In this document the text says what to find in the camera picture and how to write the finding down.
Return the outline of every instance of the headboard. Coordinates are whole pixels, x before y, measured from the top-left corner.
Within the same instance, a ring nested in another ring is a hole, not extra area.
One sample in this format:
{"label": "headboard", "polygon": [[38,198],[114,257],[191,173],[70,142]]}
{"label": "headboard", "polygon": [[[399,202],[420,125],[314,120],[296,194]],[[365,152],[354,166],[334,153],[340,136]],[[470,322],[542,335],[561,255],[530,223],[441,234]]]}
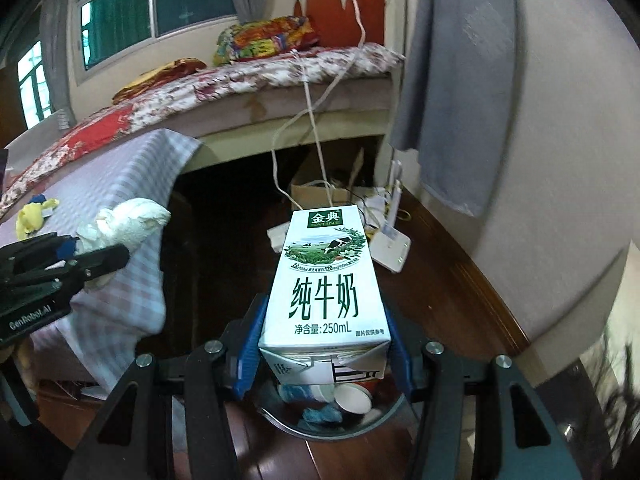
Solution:
{"label": "headboard", "polygon": [[[404,54],[406,0],[356,0],[366,41],[384,44]],[[308,16],[321,46],[355,46],[360,27],[351,0],[296,0],[294,14]]]}

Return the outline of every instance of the white milk carton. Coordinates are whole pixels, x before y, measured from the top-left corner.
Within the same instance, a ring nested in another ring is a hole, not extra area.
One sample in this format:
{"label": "white milk carton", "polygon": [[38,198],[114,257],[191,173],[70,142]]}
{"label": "white milk carton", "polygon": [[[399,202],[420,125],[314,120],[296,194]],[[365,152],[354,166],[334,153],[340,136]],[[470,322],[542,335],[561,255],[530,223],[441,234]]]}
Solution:
{"label": "white milk carton", "polygon": [[293,213],[258,343],[277,378],[381,379],[389,343],[358,208]]}

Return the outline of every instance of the cow illustration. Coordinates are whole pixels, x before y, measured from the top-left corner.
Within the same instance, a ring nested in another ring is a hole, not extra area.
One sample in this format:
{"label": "cow illustration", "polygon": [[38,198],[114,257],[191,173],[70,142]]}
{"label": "cow illustration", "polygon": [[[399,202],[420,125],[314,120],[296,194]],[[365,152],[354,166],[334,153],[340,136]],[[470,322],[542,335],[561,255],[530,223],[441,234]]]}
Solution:
{"label": "cow illustration", "polygon": [[336,238],[335,240],[332,240],[331,243],[327,245],[327,247],[324,248],[324,254],[327,254],[331,250],[338,249],[343,245],[348,244],[349,242],[351,242],[350,236],[345,236],[344,238]]}

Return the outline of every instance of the silver bolt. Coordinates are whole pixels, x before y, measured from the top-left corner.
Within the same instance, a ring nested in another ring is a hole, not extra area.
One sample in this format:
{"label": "silver bolt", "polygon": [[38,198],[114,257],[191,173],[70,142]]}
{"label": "silver bolt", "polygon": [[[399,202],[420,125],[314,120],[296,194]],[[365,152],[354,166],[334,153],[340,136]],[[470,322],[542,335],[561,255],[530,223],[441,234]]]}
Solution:
{"label": "silver bolt", "polygon": [[148,367],[154,361],[154,357],[151,354],[140,354],[136,357],[136,364],[140,368]]}
{"label": "silver bolt", "polygon": [[444,346],[442,343],[438,343],[437,341],[429,341],[424,348],[427,352],[433,355],[440,355],[444,352]]}
{"label": "silver bolt", "polygon": [[224,345],[217,339],[212,339],[204,343],[204,351],[207,354],[217,354],[224,348]]}
{"label": "silver bolt", "polygon": [[558,431],[567,442],[571,442],[571,439],[575,434],[575,425],[570,422],[562,422],[561,424],[558,424]]}
{"label": "silver bolt", "polygon": [[508,355],[498,355],[498,357],[495,358],[495,363],[500,368],[511,368],[511,358]]}

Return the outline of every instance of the gray towel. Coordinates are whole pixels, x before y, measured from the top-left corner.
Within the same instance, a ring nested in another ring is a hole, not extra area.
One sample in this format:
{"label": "gray towel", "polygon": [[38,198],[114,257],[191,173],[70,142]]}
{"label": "gray towel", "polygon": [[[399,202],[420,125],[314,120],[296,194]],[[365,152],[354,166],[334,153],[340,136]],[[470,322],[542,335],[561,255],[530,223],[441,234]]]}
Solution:
{"label": "gray towel", "polygon": [[418,0],[390,142],[418,150],[420,180],[442,203],[480,216],[507,137],[515,0]]}

